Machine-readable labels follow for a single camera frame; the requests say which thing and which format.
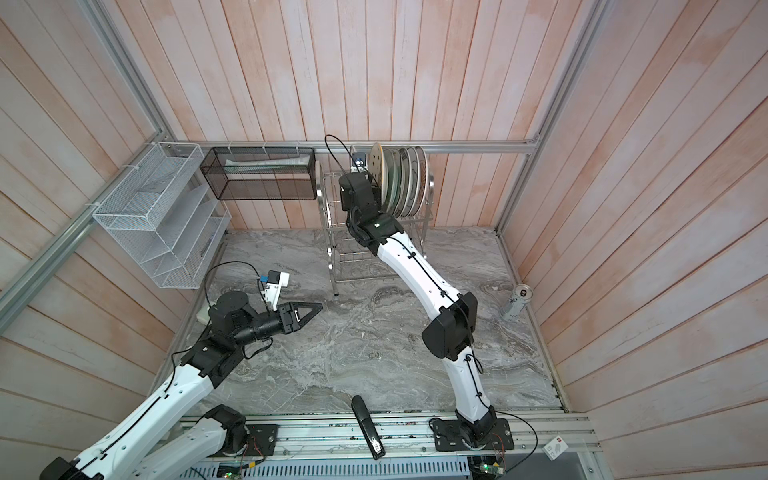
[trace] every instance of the plate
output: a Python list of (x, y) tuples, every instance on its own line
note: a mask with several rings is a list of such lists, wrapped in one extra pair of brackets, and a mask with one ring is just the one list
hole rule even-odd
[(382, 208), (381, 211), (386, 212), (389, 207), (389, 202), (392, 201), (392, 182), (395, 180), (395, 165), (392, 160), (392, 154), (388, 150), (384, 150), (384, 161), (382, 162), (382, 177), (386, 177), (386, 189), (382, 190)]
[(411, 216), (411, 210), (416, 203), (416, 195), (419, 193), (419, 157), (416, 155), (416, 150), (412, 147), (406, 149), (408, 155), (408, 162), (410, 164), (411, 181), (408, 188), (408, 199), (406, 200), (406, 207), (402, 210), (404, 217)]
[(387, 194), (386, 213), (392, 214), (395, 211), (395, 205), (400, 198), (400, 177), (402, 176), (402, 166), (400, 165), (400, 154), (397, 150), (384, 150), (384, 160), (388, 161), (389, 171), (389, 193)]
[(416, 200), (413, 202), (413, 210), (411, 215), (416, 215), (419, 210), (424, 207), (427, 199), (427, 182), (429, 182), (429, 162), (427, 155), (424, 153), (424, 149), (416, 147), (416, 156), (419, 158), (419, 195), (416, 196)]
[(406, 200), (408, 200), (408, 192), (411, 188), (411, 161), (408, 159), (408, 153), (405, 148), (398, 150), (400, 156), (400, 170), (402, 176), (400, 178), (400, 198), (397, 200), (397, 207), (395, 207), (395, 218), (402, 216), (402, 211), (406, 208)]
[(371, 153), (368, 155), (368, 173), (373, 176), (376, 184), (381, 187), (382, 196), (381, 201), (384, 203), (384, 196), (386, 195), (386, 165), (384, 165), (384, 152), (382, 146), (379, 143), (373, 144), (371, 147)]

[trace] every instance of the black mounting plate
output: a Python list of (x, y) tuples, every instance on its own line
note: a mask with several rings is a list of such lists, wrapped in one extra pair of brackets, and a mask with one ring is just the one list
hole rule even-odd
[[(442, 420), (444, 423), (440, 424), (440, 434), (437, 432), (435, 437), (435, 449), (438, 452), (459, 452), (465, 450), (474, 450), (464, 443), (461, 431), (459, 430), (460, 420)], [(491, 428), (491, 431), (478, 442), (478, 446), (481, 446), (479, 450), (502, 450), (502, 440), (504, 441), (503, 448), (507, 451), (512, 450), (515, 447), (515, 442), (512, 439), (512, 433), (509, 430), (509, 422), (506, 419), (497, 419), (496, 423)]]
[[(260, 423), (257, 425), (245, 425), (251, 437), (256, 439), (256, 445), (264, 456), (270, 457), (275, 454), (275, 442), (277, 441), (277, 424)], [(260, 456), (260, 453), (253, 447), (253, 442), (248, 442), (245, 456)]]

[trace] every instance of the black wire mesh basket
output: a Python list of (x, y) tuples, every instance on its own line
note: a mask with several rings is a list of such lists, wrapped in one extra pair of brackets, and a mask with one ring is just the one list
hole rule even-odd
[(315, 200), (308, 147), (213, 147), (200, 166), (219, 200)]

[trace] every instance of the robotic arm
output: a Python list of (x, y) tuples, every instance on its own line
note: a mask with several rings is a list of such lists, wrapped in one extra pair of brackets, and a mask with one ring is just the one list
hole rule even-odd
[[(310, 311), (300, 316), (299, 309)], [(288, 302), (257, 313), (244, 292), (225, 293), (209, 309), (209, 325), (168, 379), (120, 425), (72, 462), (55, 459), (40, 479), (109, 480), (129, 475), (137, 480), (172, 478), (216, 452), (239, 455), (247, 447), (245, 417), (219, 405), (191, 430), (145, 458), (181, 416), (217, 388), (243, 360), (246, 345), (257, 340), (271, 341), (277, 333), (296, 332), (322, 309), (320, 303)]]
[(424, 306), (431, 323), (422, 332), (422, 340), (442, 359), (456, 396), (459, 431), (468, 446), (477, 448), (485, 444), (498, 421), (480, 384), (472, 352), (477, 299), (472, 293), (461, 294), (427, 263), (402, 225), (381, 211), (377, 200), (381, 194), (371, 182), (359, 172), (339, 179), (347, 229), (360, 245), (392, 267)]

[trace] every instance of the stainless steel dish rack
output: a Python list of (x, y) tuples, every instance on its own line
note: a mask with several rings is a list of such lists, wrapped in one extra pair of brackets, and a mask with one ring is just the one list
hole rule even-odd
[[(320, 218), (323, 220), (321, 222), (323, 233), (328, 243), (328, 272), (333, 294), (339, 295), (339, 283), (397, 277), (388, 265), (373, 256), (369, 250), (362, 248), (347, 231), (346, 212), (341, 209), (339, 197), (339, 179), (344, 172), (325, 172), (320, 162), (316, 165), (319, 179), (317, 201)], [(424, 246), (429, 222), (432, 220), (432, 202), (435, 194), (435, 181), (431, 174), (426, 188), (425, 202), (416, 215), (398, 218), (424, 257), (426, 257)]]

